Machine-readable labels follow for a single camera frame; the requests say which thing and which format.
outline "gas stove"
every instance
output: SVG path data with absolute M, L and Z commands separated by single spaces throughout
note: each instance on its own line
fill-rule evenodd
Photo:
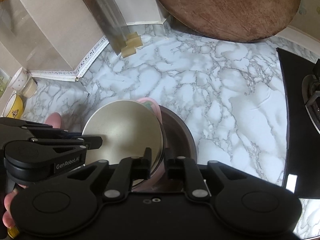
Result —
M 283 186 L 292 176 L 300 198 L 320 198 L 320 59 L 316 64 L 277 49 L 287 103 L 287 158 Z

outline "brown round board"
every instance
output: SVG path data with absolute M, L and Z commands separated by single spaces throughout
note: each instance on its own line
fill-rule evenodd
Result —
M 206 36 L 257 41 L 286 28 L 300 0 L 159 0 L 174 17 Z

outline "countertop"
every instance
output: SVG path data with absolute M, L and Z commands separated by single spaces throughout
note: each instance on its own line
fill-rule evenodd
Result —
M 312 62 L 318 56 L 278 37 L 233 43 L 183 28 L 136 28 L 144 43 L 137 54 L 122 58 L 108 45 L 80 79 L 84 87 L 38 80 L 23 118 L 43 122 L 58 112 L 65 129 L 81 131 L 108 102 L 151 97 L 187 124 L 198 163 L 218 160 L 281 186 L 287 116 L 276 48 Z M 320 200 L 301 202 L 295 233 L 300 238 L 320 235 Z

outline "silver screw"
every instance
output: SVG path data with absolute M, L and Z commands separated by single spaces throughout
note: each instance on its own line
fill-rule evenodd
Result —
M 156 198 L 153 198 L 152 201 L 153 201 L 153 202 L 160 202 L 161 199 L 156 197 Z
M 209 193 L 204 189 L 196 189 L 192 192 L 194 197 L 206 197 Z
M 150 199 L 144 199 L 142 200 L 143 203 L 145 204 L 151 204 L 151 200 Z
M 109 189 L 107 190 L 104 195 L 107 197 L 107 198 L 116 198 L 116 197 L 119 197 L 120 196 L 120 192 L 115 190 L 115 189 Z

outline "black glass stovetop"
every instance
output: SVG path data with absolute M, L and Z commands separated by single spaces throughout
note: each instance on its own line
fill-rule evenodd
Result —
M 295 194 L 320 199 L 320 134 L 305 107 L 302 81 L 313 74 L 314 63 L 277 48 L 287 102 L 287 159 L 283 185 L 297 175 Z

